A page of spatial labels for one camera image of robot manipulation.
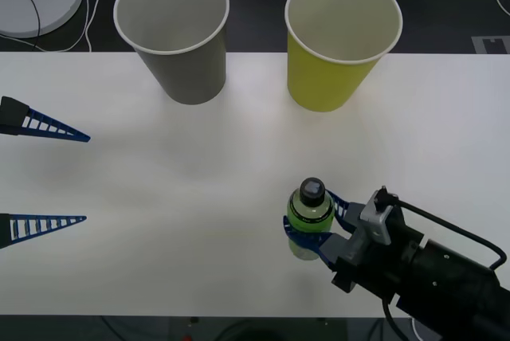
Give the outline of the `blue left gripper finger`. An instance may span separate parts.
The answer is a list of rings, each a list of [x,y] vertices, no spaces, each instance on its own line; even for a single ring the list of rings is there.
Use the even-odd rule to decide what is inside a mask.
[[[14,98],[1,98],[1,133],[87,143],[91,137],[59,120],[33,110]]]
[[[1,248],[86,221],[86,216],[1,214]]]

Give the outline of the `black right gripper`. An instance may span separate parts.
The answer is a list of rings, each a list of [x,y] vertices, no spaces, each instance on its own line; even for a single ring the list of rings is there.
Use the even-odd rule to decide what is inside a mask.
[[[346,202],[328,190],[334,215],[321,222],[300,221],[283,216],[283,226],[292,254],[302,261],[321,259],[336,272],[334,284],[349,293],[356,285],[380,299],[399,295],[403,300],[422,296],[427,289],[427,274],[422,268],[424,234],[408,226],[397,208],[389,216],[390,244],[373,240],[359,215],[363,204]],[[331,231],[336,221],[351,234],[342,237]]]

